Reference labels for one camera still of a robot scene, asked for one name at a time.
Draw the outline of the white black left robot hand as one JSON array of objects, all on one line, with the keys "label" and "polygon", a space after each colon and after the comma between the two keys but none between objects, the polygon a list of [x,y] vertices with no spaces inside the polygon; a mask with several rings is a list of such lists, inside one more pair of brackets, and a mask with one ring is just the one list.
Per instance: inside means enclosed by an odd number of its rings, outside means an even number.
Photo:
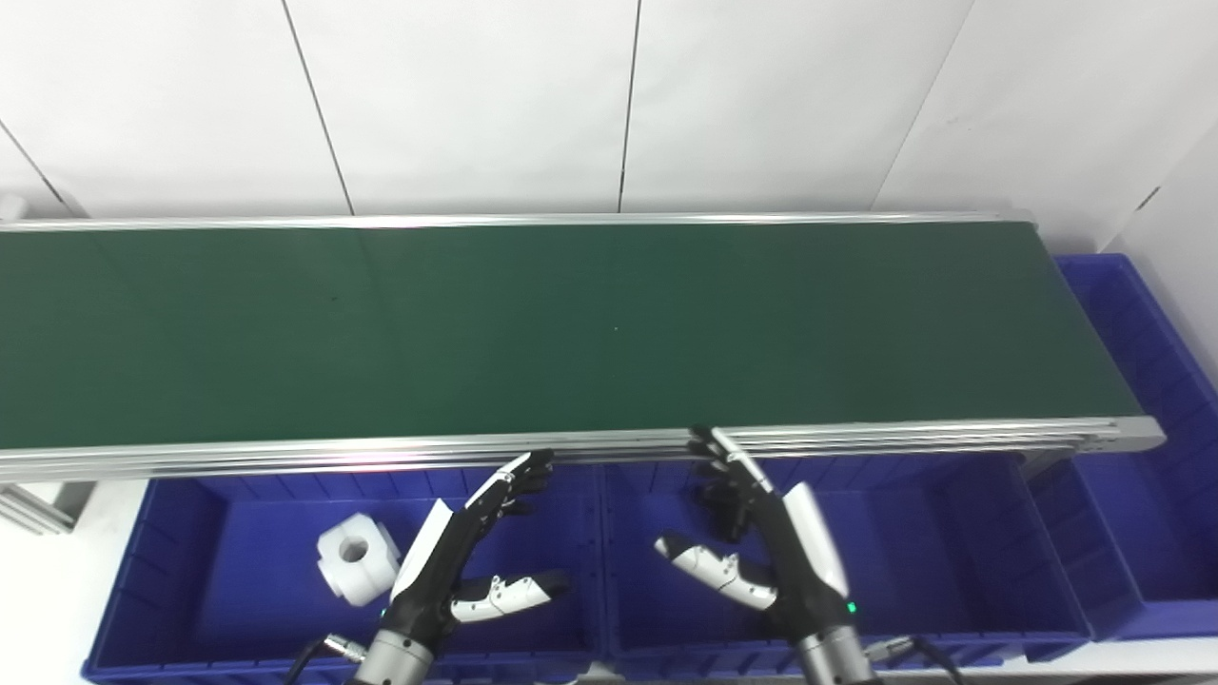
[{"label": "white black left robot hand", "polygon": [[544,490],[553,477],[553,460],[551,449],[529,451],[497,468],[460,507],[435,501],[393,581],[379,637],[396,635],[408,648],[436,652],[464,623],[513,616],[566,594],[570,579],[561,570],[462,579],[476,546],[497,520],[529,511],[521,496]]}]

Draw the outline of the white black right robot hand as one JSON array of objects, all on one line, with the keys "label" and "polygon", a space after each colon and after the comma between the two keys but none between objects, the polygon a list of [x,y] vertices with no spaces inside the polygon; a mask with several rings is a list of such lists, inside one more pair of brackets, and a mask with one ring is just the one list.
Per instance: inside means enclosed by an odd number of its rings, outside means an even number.
[{"label": "white black right robot hand", "polygon": [[849,581],[811,488],[801,481],[783,492],[758,460],[717,427],[695,424],[689,434],[689,451],[705,457],[709,467],[697,502],[713,511],[722,540],[739,542],[749,528],[756,529],[770,564],[717,555],[675,531],[657,538],[658,555],[717,594],[764,613],[790,644],[853,628]]}]

